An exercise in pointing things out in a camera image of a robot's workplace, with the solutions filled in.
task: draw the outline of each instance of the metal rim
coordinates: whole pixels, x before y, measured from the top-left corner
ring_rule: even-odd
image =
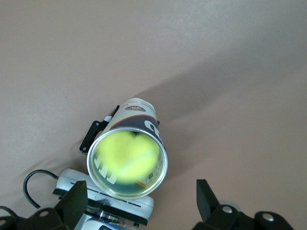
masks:
[[[93,156],[94,149],[97,146],[97,144],[107,135],[109,135],[111,133],[119,132],[119,131],[135,131],[135,132],[144,133],[144,134],[148,135],[158,144],[159,149],[160,149],[160,153],[163,157],[163,167],[162,167],[162,171],[161,171],[159,178],[149,188],[147,188],[144,191],[141,191],[137,194],[120,193],[120,192],[114,191],[113,189],[105,186],[104,183],[99,181],[99,179],[97,178],[97,176],[96,176],[96,174],[95,174],[95,172],[93,171],[93,168],[92,168],[92,165],[93,165],[92,156]],[[164,149],[164,146],[161,144],[161,142],[158,141],[157,138],[154,137],[153,135],[151,135],[150,133],[147,133],[146,131],[139,129],[139,128],[135,128],[135,127],[118,127],[118,128],[114,128],[112,130],[109,130],[106,133],[103,133],[91,145],[89,152],[88,152],[88,155],[87,155],[87,169],[88,169],[88,172],[89,172],[90,177],[92,178],[93,182],[102,191],[106,192],[110,196],[113,196],[115,198],[120,198],[120,199],[138,199],[138,198],[141,198],[143,196],[148,195],[153,190],[155,190],[161,184],[161,182],[165,179],[166,173],[167,173],[167,168],[168,168],[167,155],[166,155],[166,151]]]

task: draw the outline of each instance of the screw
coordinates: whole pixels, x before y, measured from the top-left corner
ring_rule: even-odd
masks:
[[[0,226],[5,225],[6,224],[6,220],[2,219],[0,220]]]
[[[49,212],[48,211],[43,211],[39,214],[40,217],[45,217],[46,215],[48,215]]]
[[[263,217],[265,220],[269,221],[269,222],[274,221],[274,217],[273,217],[271,214],[269,214],[269,213],[263,213],[263,214],[262,214],[262,217]]]
[[[231,209],[231,207],[229,207],[229,206],[224,206],[224,207],[222,208],[222,210],[223,210],[225,213],[232,213],[232,209]]]

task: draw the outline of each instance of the tennis ball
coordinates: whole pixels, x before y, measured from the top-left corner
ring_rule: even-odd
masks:
[[[159,146],[149,136],[132,131],[107,135],[97,145],[97,153],[120,183],[133,183],[155,168]]]

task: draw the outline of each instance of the beige surface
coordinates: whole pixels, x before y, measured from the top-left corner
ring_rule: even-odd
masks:
[[[137,95],[169,157],[148,227],[191,229],[196,179],[252,216],[307,213],[305,1],[0,1],[0,205],[35,169],[86,172],[92,121]],[[55,182],[29,184],[41,205]]]

